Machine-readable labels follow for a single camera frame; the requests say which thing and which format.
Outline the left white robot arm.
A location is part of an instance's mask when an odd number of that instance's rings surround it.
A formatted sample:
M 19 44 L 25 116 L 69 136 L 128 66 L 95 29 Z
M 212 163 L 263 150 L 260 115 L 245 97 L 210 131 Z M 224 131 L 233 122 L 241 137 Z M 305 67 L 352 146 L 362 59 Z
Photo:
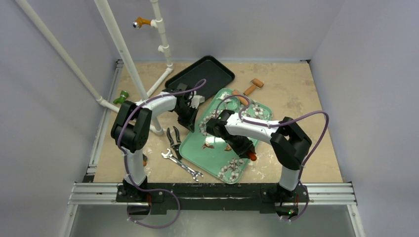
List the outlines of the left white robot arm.
M 147 100 L 122 103 L 111 129 L 111 137 L 123 154 L 126 170 L 123 188 L 135 202 L 147 197 L 142 149 L 148 141 L 152 120 L 165 112 L 175 112 L 179 125 L 195 131 L 200 103 L 196 99 L 196 91 L 204 83 L 202 79 L 193 88 L 181 83 L 176 89 L 165 89 Z

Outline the wooden dough roller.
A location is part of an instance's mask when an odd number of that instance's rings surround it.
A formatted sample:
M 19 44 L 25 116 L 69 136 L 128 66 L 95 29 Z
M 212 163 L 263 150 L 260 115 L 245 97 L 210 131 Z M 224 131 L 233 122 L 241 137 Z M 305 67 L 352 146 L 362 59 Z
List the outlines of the wooden dough roller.
M 239 91 L 234 90 L 232 92 L 232 95 L 241 94 L 241 95 L 244 95 L 244 96 L 249 96 L 257 88 L 263 88 L 263 87 L 264 87 L 264 83 L 262 81 L 260 81 L 259 79 L 254 78 L 254 79 L 251 80 L 251 86 L 248 89 L 246 89 L 243 93 L 240 93 Z M 238 99 L 239 99 L 239 102 L 244 106 L 247 106 L 249 104 L 249 102 L 243 97 L 238 96 Z

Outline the green floral tray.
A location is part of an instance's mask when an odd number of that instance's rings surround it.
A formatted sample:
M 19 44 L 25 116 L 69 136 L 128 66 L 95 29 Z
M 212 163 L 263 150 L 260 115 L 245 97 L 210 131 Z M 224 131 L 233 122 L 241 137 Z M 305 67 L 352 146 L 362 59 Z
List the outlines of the green floral tray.
M 210 118 L 227 109 L 238 113 L 244 105 L 237 97 L 226 103 L 218 99 L 223 93 L 232 94 L 232 90 L 223 88 L 215 95 L 208 107 L 196 121 L 195 132 L 189 133 L 180 146 L 183 158 L 227 184 L 237 183 L 243 175 L 249 160 L 242 159 L 234 153 L 228 143 L 206 132 L 206 124 Z

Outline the black plastic tray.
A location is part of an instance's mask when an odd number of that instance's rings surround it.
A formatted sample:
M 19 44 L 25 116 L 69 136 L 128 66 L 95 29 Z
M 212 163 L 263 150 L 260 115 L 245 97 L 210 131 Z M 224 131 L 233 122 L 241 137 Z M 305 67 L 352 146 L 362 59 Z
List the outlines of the black plastic tray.
M 235 74 L 211 55 L 206 55 L 165 82 L 165 88 L 176 89 L 179 84 L 194 87 L 201 79 L 206 84 L 197 90 L 205 99 L 216 95 L 235 79 Z

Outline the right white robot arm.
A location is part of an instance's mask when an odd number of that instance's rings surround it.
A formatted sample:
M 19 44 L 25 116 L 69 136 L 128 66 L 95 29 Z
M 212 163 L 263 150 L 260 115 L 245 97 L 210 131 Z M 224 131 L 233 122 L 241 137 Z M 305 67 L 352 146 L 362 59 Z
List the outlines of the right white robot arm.
M 216 118 L 209 119 L 206 132 L 223 139 L 240 158 L 256 160 L 253 140 L 271 145 L 282 165 L 277 194 L 284 201 L 296 196 L 302 163 L 312 141 L 292 118 L 264 121 L 224 110 Z

